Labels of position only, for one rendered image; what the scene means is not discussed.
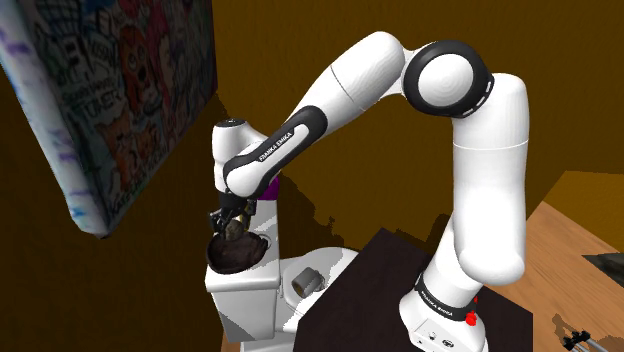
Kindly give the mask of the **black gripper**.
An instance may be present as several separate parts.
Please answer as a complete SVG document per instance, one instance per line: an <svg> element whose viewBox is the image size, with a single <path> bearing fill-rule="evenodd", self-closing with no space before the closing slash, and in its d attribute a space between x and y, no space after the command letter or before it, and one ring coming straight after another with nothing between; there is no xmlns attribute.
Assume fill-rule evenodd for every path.
<svg viewBox="0 0 624 352"><path fill-rule="evenodd" d="M228 212L241 213L239 221L245 230L250 228L251 220L256 214L257 201L237 196L233 193L218 192L219 208L209 213L209 220L213 233L222 235L228 225Z"/></svg>

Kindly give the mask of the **dark brown bowl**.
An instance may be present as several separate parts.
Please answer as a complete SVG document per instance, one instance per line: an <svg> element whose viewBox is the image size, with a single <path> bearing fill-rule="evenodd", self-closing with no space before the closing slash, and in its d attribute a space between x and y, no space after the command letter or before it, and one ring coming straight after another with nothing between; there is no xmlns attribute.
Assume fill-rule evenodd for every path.
<svg viewBox="0 0 624 352"><path fill-rule="evenodd" d="M258 264L269 249L269 242L261 236L244 232L238 239L228 240L214 236L206 249L208 266L218 274L243 272Z"/></svg>

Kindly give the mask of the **purple object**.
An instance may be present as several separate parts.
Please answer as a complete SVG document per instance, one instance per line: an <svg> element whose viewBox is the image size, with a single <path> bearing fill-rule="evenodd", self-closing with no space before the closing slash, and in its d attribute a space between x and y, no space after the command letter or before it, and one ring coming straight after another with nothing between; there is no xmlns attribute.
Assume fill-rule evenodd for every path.
<svg viewBox="0 0 624 352"><path fill-rule="evenodd" d="M276 176L270 182L269 186L267 187L265 192L260 197L260 200L265 200L265 201L277 200L278 199L278 195L279 195L279 185L280 185L279 177Z"/></svg>

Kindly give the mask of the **grey cup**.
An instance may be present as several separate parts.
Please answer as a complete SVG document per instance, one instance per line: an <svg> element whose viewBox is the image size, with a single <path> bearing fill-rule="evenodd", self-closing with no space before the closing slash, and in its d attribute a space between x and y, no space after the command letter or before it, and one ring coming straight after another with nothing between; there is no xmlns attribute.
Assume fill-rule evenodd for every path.
<svg viewBox="0 0 624 352"><path fill-rule="evenodd" d="M295 293L304 299L314 292L323 290L325 279L319 271L306 267L291 281L291 286Z"/></svg>

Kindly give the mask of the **grey rod with black clamp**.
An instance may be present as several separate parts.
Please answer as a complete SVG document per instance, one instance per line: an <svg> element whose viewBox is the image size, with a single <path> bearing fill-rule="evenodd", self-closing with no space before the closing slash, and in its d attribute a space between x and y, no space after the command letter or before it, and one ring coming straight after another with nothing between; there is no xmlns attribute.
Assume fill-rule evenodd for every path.
<svg viewBox="0 0 624 352"><path fill-rule="evenodd" d="M595 352L609 352L604 346L595 341L591 334L585 330L572 331L572 336L564 336L562 346L570 352L592 352L591 348Z"/></svg>

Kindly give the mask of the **colourful cartoon wall picture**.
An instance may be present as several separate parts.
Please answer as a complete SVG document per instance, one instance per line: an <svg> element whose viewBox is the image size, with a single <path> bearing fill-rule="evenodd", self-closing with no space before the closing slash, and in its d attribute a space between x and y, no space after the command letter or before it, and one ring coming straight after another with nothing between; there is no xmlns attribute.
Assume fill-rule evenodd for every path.
<svg viewBox="0 0 624 352"><path fill-rule="evenodd" d="M0 65L72 220L104 238L216 91L212 0L0 0Z"/></svg>

